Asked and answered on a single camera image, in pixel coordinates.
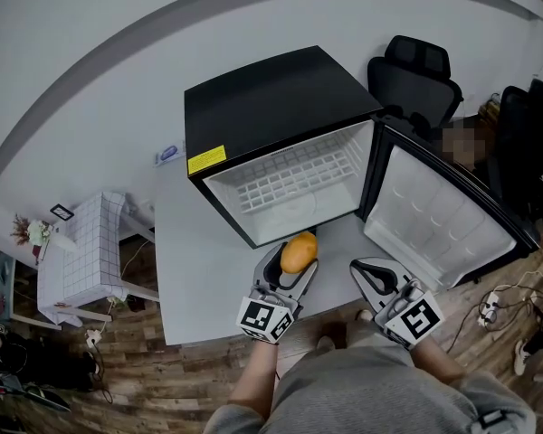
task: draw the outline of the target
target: mini fridge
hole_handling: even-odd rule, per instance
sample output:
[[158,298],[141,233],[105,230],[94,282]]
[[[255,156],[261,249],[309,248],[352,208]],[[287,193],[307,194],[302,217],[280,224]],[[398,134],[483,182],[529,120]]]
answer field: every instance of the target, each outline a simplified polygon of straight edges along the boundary
[[538,249],[532,225],[317,46],[187,90],[185,115],[189,179],[252,248],[353,212],[432,290]]

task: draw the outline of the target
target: black refrigerator top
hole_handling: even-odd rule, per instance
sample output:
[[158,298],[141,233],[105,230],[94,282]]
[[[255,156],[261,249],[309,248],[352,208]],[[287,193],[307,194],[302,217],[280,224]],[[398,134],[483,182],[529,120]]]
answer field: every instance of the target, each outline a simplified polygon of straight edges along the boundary
[[255,62],[185,92],[188,173],[212,175],[380,108],[318,46]]

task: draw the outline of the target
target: yellow sticker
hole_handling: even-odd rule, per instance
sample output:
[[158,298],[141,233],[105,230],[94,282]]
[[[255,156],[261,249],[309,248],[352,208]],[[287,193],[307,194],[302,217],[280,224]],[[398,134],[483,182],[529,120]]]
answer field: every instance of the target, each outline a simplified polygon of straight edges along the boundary
[[187,160],[189,175],[199,172],[211,165],[221,163],[225,159],[227,159],[227,156],[225,155],[225,146],[223,145],[205,151],[204,153]]

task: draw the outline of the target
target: gray sleeve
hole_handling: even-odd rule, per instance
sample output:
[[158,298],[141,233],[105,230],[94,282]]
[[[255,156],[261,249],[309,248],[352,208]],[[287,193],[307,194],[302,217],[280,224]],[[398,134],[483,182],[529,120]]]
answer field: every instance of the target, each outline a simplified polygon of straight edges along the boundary
[[534,434],[537,418],[533,410],[517,394],[488,372],[469,373],[452,385],[477,409],[479,415],[501,410],[507,413],[518,432]]
[[224,405],[209,419],[204,434],[256,434],[264,422],[262,415],[248,407]]

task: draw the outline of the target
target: checkered tablecloth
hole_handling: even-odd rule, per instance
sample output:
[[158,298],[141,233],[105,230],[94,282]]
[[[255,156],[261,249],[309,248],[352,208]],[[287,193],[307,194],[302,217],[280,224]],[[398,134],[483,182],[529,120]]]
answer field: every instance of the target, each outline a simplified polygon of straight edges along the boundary
[[103,297],[125,299],[119,260],[119,221],[125,195],[103,192],[73,209],[74,217],[54,225],[73,240],[77,252],[49,243],[38,268],[38,309],[54,323],[75,322],[60,314]]

